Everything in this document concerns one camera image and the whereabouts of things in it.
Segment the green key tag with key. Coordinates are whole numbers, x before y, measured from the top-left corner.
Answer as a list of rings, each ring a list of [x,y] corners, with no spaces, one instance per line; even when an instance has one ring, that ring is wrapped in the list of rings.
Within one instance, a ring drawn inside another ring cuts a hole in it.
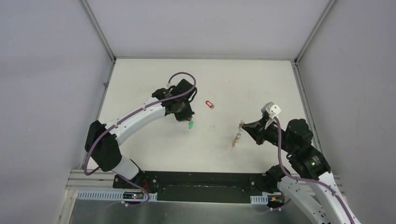
[[[194,121],[190,121],[188,125],[188,129],[192,129],[194,127]]]

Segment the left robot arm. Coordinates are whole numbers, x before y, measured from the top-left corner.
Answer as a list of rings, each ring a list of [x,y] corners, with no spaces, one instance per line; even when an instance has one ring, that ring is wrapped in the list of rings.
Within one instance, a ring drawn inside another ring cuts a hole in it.
[[[132,189],[140,187],[141,169],[121,154],[120,146],[144,126],[169,114],[174,114],[179,122],[191,121],[194,112],[190,103],[196,93],[196,86],[182,79],[177,85],[156,90],[129,114],[104,124],[98,120],[92,122],[85,142],[86,152],[102,171],[123,176]]]

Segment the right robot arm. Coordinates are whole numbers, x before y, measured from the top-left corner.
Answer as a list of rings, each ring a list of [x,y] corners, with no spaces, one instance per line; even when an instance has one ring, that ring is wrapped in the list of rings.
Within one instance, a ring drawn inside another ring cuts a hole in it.
[[[254,189],[281,193],[288,200],[270,200],[270,211],[281,211],[293,202],[313,224],[358,224],[360,221],[347,205],[331,167],[312,144],[313,133],[305,119],[293,119],[286,130],[278,118],[267,114],[252,123],[240,122],[257,145],[269,142],[277,147],[278,164],[266,171]]]

